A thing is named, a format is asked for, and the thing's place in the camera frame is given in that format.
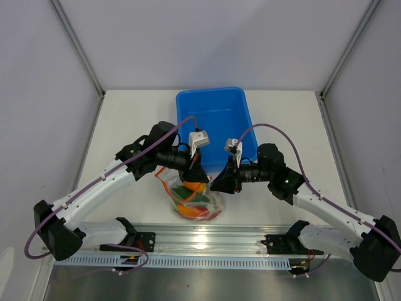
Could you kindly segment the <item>red orange toy mango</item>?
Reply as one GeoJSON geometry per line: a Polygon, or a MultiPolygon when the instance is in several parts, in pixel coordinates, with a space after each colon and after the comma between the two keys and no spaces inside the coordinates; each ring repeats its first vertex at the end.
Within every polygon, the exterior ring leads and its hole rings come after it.
{"type": "Polygon", "coordinates": [[[207,210],[202,207],[187,207],[182,204],[178,204],[176,208],[178,214],[185,218],[200,218],[207,212],[207,210]]]}

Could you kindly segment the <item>dark green toy cucumber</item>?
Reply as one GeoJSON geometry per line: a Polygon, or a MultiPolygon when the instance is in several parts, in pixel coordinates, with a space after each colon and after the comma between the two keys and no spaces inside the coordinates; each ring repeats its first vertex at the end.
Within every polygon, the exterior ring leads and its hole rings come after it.
{"type": "Polygon", "coordinates": [[[176,201],[183,203],[199,203],[199,202],[209,202],[209,198],[206,196],[207,189],[204,193],[194,193],[190,189],[184,186],[176,186],[171,189],[172,195],[176,201]]]}

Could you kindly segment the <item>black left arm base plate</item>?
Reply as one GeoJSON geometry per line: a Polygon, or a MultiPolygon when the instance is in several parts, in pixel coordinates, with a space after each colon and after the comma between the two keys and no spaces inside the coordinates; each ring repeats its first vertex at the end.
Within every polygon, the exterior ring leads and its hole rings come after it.
{"type": "Polygon", "coordinates": [[[154,252],[156,233],[154,232],[137,232],[134,239],[134,247],[140,248],[147,253],[154,252]]]}

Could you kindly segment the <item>blue plastic bin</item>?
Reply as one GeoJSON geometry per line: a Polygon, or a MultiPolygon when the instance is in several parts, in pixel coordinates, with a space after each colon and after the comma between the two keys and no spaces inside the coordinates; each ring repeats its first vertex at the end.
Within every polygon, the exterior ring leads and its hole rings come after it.
{"type": "Polygon", "coordinates": [[[228,138],[238,139],[252,126],[246,95],[239,87],[186,90],[177,94],[177,121],[193,115],[210,144],[202,147],[202,166],[206,173],[221,172],[229,153],[224,150],[228,138]]]}

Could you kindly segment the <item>aluminium frame post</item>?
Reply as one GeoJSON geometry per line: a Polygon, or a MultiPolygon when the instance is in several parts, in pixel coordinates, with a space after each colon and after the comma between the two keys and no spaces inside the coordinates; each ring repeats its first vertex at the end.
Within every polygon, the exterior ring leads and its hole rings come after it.
{"type": "Polygon", "coordinates": [[[93,88],[95,89],[96,93],[100,96],[103,97],[105,95],[105,90],[103,89],[96,73],[95,70],[90,63],[90,60],[86,54],[86,51],[84,50],[81,41],[78,37],[78,35],[75,32],[75,29],[73,28],[73,25],[65,12],[65,9],[59,0],[49,0],[48,1],[50,7],[52,8],[67,40],[69,41],[71,47],[73,48],[73,51],[75,52],[75,55],[80,62],[80,65],[84,69],[86,75],[88,76],[93,88]]]}
{"type": "Polygon", "coordinates": [[[330,73],[327,81],[323,85],[320,92],[320,98],[325,101],[329,92],[334,87],[335,83],[338,81],[340,75],[343,73],[348,61],[354,54],[357,46],[361,42],[363,36],[367,32],[371,22],[374,20],[376,14],[378,13],[380,7],[384,3],[383,0],[373,0],[368,3],[366,10],[364,11],[362,17],[360,18],[356,28],[353,30],[350,39],[348,40],[344,50],[342,51],[338,61],[335,64],[334,69],[330,73]]]}

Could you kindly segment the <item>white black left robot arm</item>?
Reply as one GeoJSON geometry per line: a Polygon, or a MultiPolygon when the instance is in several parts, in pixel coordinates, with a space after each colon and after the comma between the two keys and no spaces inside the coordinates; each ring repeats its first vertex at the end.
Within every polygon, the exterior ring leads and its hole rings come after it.
{"type": "Polygon", "coordinates": [[[149,134],[117,152],[111,163],[83,188],[53,203],[45,200],[36,203],[33,234],[40,237],[48,253],[62,261],[83,246],[131,250],[136,243],[136,231],[126,218],[103,223],[85,219],[115,193],[154,172],[158,166],[176,170],[183,181],[207,184],[209,178],[201,163],[200,150],[210,142],[207,132],[196,128],[189,134],[184,150],[174,144],[178,134],[178,126],[158,122],[149,134]]]}

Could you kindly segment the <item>yellow orange toy mango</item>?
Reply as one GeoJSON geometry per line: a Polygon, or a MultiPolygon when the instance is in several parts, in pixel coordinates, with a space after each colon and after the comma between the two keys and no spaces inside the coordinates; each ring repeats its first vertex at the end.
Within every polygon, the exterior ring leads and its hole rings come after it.
{"type": "Polygon", "coordinates": [[[187,181],[184,181],[183,185],[187,189],[190,189],[191,191],[194,191],[194,192],[197,192],[197,193],[204,193],[206,188],[207,188],[207,184],[206,183],[202,183],[202,182],[187,182],[187,181]]]}

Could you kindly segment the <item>aluminium front rail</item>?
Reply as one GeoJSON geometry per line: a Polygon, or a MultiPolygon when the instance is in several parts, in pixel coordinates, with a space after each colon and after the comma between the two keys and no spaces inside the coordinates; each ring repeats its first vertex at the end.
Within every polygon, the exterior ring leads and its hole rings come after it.
{"type": "Polygon", "coordinates": [[[63,224],[45,226],[39,237],[58,261],[77,252],[122,252],[134,247],[137,232],[156,233],[152,255],[234,256],[269,255],[260,243],[265,235],[293,235],[283,227],[238,227],[207,224],[132,224],[123,218],[84,222],[75,230],[63,224]]]}

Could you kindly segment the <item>left aluminium frame post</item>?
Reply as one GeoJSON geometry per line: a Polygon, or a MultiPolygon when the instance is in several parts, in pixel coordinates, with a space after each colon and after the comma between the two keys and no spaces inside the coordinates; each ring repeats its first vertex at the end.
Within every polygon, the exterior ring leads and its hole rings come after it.
{"type": "Polygon", "coordinates": [[[78,35],[75,32],[75,29],[73,28],[73,25],[65,12],[65,9],[59,0],[49,0],[48,1],[50,7],[52,8],[67,40],[69,41],[71,47],[73,48],[73,51],[75,52],[75,55],[80,62],[80,65],[84,69],[86,75],[88,76],[93,88],[95,89],[96,93],[100,96],[103,97],[105,95],[105,90],[103,89],[96,73],[95,70],[90,63],[90,60],[86,54],[86,51],[84,50],[81,41],[78,37],[78,35]]]}

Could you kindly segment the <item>red toy chili pepper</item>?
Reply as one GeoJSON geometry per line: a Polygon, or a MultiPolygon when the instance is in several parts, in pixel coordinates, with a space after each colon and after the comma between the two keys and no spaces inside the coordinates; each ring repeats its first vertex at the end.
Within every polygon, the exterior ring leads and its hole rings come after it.
{"type": "Polygon", "coordinates": [[[199,218],[204,221],[210,221],[210,220],[213,220],[214,218],[218,217],[221,213],[222,213],[222,211],[220,209],[209,210],[207,208],[201,208],[199,218]]]}

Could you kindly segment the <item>clear orange-zipper zip bag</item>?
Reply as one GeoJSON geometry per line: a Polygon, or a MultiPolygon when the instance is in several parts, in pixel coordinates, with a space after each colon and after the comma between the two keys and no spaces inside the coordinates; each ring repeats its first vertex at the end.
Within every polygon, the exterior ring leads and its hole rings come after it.
{"type": "Polygon", "coordinates": [[[165,192],[171,199],[171,210],[180,218],[206,222],[218,218],[226,207],[219,193],[212,192],[210,185],[201,182],[186,182],[178,172],[166,167],[155,173],[165,192]]]}

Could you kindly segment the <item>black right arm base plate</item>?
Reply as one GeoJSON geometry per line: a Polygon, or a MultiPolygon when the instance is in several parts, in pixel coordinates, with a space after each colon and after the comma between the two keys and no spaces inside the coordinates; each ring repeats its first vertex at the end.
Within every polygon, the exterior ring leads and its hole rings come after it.
{"type": "Polygon", "coordinates": [[[265,235],[260,241],[269,255],[322,255],[320,250],[305,248],[293,235],[265,235]]]}

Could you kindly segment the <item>right aluminium frame post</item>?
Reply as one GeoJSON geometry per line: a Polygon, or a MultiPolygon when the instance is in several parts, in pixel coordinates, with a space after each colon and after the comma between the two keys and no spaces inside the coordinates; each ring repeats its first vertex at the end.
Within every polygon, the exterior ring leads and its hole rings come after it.
{"type": "Polygon", "coordinates": [[[378,13],[380,7],[384,3],[383,0],[373,0],[368,3],[366,10],[364,11],[362,17],[360,18],[356,28],[353,30],[350,39],[348,40],[344,50],[342,51],[338,61],[335,64],[334,69],[330,73],[327,81],[323,85],[320,92],[320,98],[325,101],[329,92],[334,87],[335,83],[338,81],[340,75],[343,73],[348,61],[354,54],[357,46],[361,42],[363,36],[367,32],[371,22],[374,20],[376,14],[378,13]]]}

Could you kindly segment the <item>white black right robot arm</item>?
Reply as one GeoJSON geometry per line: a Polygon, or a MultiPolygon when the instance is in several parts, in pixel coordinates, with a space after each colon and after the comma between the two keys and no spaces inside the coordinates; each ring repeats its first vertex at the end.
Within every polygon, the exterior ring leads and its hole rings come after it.
{"type": "Polygon", "coordinates": [[[286,246],[293,253],[318,250],[346,259],[367,278],[382,282],[400,258],[400,235],[388,216],[375,218],[337,201],[329,200],[313,188],[305,177],[284,163],[275,144],[257,148],[257,161],[241,164],[242,144],[228,139],[227,164],[213,180],[211,190],[235,194],[247,182],[266,182],[278,200],[301,208],[331,226],[321,229],[307,221],[297,221],[286,233],[286,246]]]}

